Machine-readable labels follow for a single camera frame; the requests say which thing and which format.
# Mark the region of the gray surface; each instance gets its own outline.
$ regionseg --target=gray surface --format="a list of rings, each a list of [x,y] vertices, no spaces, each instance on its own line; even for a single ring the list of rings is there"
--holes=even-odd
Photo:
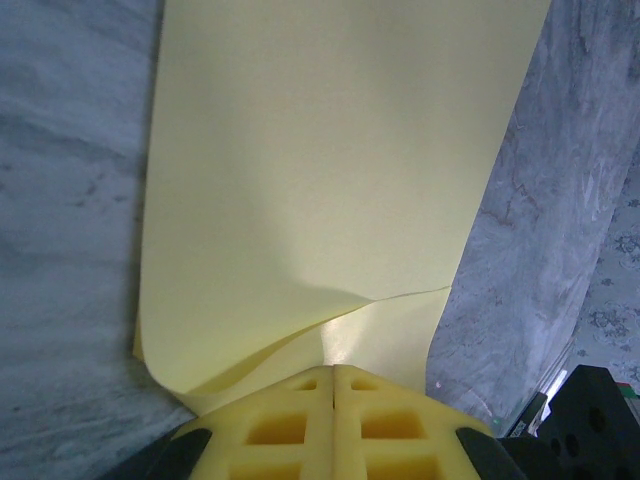
[[[555,3],[434,340],[432,393],[486,418],[573,329],[640,133],[631,3]],[[3,479],[92,478],[188,418],[129,355],[157,19],[0,2]]]
[[[189,415],[130,355],[157,2],[0,1],[0,478],[87,479]]]
[[[640,143],[578,318],[568,368],[581,363],[640,393]]]
[[[553,2],[431,346],[432,396],[500,422],[569,341],[640,140],[639,48],[640,2]]]

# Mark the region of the patterned fabric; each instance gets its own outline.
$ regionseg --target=patterned fabric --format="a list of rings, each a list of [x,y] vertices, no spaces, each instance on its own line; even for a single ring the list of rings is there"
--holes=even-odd
[[[570,366],[607,367],[640,393],[640,143],[576,326]]]

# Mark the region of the gray marble surface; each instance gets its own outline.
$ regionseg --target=gray marble surface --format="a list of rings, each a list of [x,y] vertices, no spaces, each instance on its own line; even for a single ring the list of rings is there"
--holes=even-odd
[[[189,418],[129,354],[160,8],[0,2],[2,479],[90,479]],[[485,420],[573,330],[640,136],[639,14],[545,25],[428,366]]]
[[[640,393],[640,143],[576,326],[568,369],[608,368]]]
[[[427,362],[503,431],[570,340],[640,141],[640,2],[552,3]]]

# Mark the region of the paper sheet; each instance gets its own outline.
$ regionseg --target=paper sheet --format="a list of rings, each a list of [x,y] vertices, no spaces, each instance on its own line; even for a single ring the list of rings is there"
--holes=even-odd
[[[422,389],[547,7],[168,0],[140,298],[154,378],[200,414],[323,362]]]

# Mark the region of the square hole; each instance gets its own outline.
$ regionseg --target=square hole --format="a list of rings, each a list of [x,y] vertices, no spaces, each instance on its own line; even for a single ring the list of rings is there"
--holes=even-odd
[[[267,416],[249,432],[247,445],[293,445],[304,443],[307,415],[304,413]]]
[[[299,480],[301,465],[240,465],[231,469],[229,480]]]
[[[435,457],[371,458],[367,480],[442,480]]]
[[[312,378],[300,385],[297,385],[294,390],[315,390],[316,388],[318,388],[318,382]]]
[[[370,411],[361,422],[362,438],[427,438],[420,417],[412,410]]]
[[[373,383],[368,382],[367,380],[356,378],[351,382],[351,389],[352,390],[377,390],[378,387],[376,387]]]

